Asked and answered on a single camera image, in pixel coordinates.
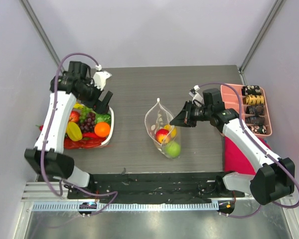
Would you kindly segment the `yellow lemon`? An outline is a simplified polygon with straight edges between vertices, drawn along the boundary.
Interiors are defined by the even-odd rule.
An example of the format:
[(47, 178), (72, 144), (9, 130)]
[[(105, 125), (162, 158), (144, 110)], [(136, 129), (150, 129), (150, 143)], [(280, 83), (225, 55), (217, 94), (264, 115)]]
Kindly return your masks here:
[(176, 137), (177, 130), (176, 130), (176, 127), (174, 125), (166, 124), (163, 128), (169, 131), (169, 135), (170, 135), (171, 138)]

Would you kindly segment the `clear dotted zip bag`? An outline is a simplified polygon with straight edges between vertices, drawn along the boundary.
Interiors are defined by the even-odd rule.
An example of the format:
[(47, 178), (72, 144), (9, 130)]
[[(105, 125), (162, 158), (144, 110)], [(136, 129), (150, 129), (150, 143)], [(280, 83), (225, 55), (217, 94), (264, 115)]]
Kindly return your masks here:
[[(165, 147), (167, 144), (159, 144), (155, 139), (156, 132), (163, 128), (166, 124), (169, 124), (170, 121), (174, 118), (174, 115), (163, 106), (160, 102), (160, 98), (157, 98), (156, 104), (146, 113), (145, 115), (145, 127), (149, 137), (152, 139), (157, 150), (162, 153), (165, 157), (169, 159), (175, 159), (167, 155)], [(181, 131), (179, 127), (175, 126), (177, 130), (177, 135), (175, 138), (171, 138), (171, 141), (175, 141), (181, 145)]]

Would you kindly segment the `red yellow apple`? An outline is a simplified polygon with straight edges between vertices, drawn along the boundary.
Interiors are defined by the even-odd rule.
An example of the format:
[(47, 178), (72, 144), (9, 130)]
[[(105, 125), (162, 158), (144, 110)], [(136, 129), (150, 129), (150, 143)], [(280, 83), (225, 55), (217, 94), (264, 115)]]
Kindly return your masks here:
[(161, 145), (168, 144), (171, 141), (169, 130), (165, 128), (159, 129), (155, 134), (155, 139)]

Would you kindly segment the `green apple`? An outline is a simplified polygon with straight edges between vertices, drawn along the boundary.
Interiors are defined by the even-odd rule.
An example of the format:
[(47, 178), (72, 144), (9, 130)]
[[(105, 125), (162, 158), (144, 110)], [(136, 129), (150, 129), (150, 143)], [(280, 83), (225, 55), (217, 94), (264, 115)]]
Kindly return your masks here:
[(168, 156), (170, 156), (172, 158), (175, 158), (175, 157), (178, 157), (180, 155), (181, 146), (177, 142), (171, 141), (166, 145), (165, 151), (166, 151)]

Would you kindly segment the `yellow star fruit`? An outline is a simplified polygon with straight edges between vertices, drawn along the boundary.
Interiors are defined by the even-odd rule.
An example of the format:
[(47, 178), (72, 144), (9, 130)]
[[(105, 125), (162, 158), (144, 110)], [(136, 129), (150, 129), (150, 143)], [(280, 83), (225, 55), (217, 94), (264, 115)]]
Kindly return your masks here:
[(83, 138), (83, 134), (78, 124), (71, 121), (67, 124), (66, 134), (72, 141), (80, 141)]

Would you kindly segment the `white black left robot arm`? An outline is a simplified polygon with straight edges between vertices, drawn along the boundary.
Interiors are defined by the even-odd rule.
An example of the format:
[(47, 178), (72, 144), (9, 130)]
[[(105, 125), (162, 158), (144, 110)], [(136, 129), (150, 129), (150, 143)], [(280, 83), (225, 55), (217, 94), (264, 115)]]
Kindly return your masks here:
[(74, 159), (64, 154), (64, 140), (70, 137), (67, 132), (69, 117), (77, 101), (96, 113), (106, 113), (112, 92), (108, 91), (103, 100), (99, 97), (104, 91), (111, 73), (102, 70), (100, 65), (92, 75), (89, 65), (70, 61), (66, 71), (57, 70), (50, 83), (50, 101), (43, 129), (33, 148), (27, 148), (24, 157), (32, 169), (50, 184), (50, 179), (65, 180), (67, 185), (79, 188), (86, 199), (96, 193), (92, 174), (79, 169)]

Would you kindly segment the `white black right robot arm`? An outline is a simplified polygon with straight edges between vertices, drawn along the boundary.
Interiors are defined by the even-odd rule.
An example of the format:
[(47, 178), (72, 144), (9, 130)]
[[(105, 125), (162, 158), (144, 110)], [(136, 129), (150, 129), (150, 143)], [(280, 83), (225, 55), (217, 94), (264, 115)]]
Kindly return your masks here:
[(208, 121), (229, 138), (253, 166), (256, 174), (231, 172), (215, 184), (219, 196), (232, 191), (250, 194), (260, 205), (266, 205), (290, 195), (295, 190), (295, 165), (289, 158), (280, 158), (266, 147), (240, 119), (234, 109), (225, 108), (221, 92), (207, 89), (203, 102), (188, 101), (170, 124), (178, 127), (196, 127), (199, 121)]

